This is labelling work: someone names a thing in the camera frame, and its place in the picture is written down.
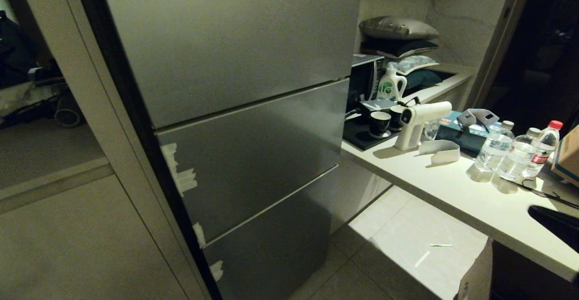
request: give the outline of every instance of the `stainless steel refrigerator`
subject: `stainless steel refrigerator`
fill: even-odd
[[[359,0],[83,0],[214,298],[325,260]]]

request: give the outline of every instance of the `plastic bottle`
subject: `plastic bottle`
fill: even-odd
[[[498,165],[497,172],[501,178],[515,180],[523,173],[537,151],[537,148],[532,144],[539,135],[541,135],[539,129],[529,128],[525,135],[515,138],[501,164]]]
[[[377,97],[379,99],[402,100],[402,94],[406,89],[406,85],[406,77],[396,74],[395,62],[389,62],[386,67],[386,73],[382,76],[378,84]]]
[[[496,170],[503,156],[511,147],[513,139],[515,139],[515,135],[511,131],[514,125],[512,121],[505,120],[500,127],[490,127],[490,134],[484,141],[474,162],[474,166],[478,170],[486,172]]]
[[[561,121],[553,120],[549,123],[549,126],[541,132],[541,135],[533,141],[533,146],[536,147],[536,153],[527,168],[523,171],[524,177],[533,178],[539,174],[549,155],[551,155],[557,147],[557,143],[559,143],[559,130],[562,127],[563,123]]]

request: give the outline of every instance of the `white tape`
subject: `white tape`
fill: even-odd
[[[211,270],[211,275],[213,275],[213,279],[217,282],[221,280],[223,277],[223,261],[218,261],[217,263],[211,265],[209,269]]]
[[[177,151],[176,143],[161,146],[161,151],[163,152],[167,166],[169,166],[177,190],[179,191],[180,196],[183,197],[185,191],[194,189],[197,186],[197,181],[195,180],[196,174],[193,173],[194,169],[191,168],[182,172],[177,172],[177,166],[179,163],[175,161],[175,153]]]
[[[193,224],[193,232],[195,232],[195,236],[197,236],[197,242],[199,242],[199,248],[205,247],[207,242],[205,242],[205,234],[203,233],[203,227],[199,222]]]
[[[427,251],[426,253],[424,253],[422,258],[418,259],[416,264],[414,264],[414,267],[418,267],[418,265],[420,265],[424,261],[424,259],[426,259],[426,257],[428,257],[428,255],[430,255],[430,251]]]

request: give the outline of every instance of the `detergent bottle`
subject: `detergent bottle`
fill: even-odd
[[[386,73],[382,76],[382,79],[380,79],[377,95],[379,99],[402,100],[402,94],[406,89],[407,80],[406,77],[396,74],[395,64],[395,62],[389,62],[386,67]]]

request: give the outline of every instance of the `refrigerator door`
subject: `refrigerator door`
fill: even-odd
[[[107,0],[155,128],[350,73],[359,0]]]
[[[190,219],[203,227],[207,242],[337,163],[348,83],[328,83],[157,136]]]
[[[285,299],[324,263],[336,171],[203,250],[224,300]]]

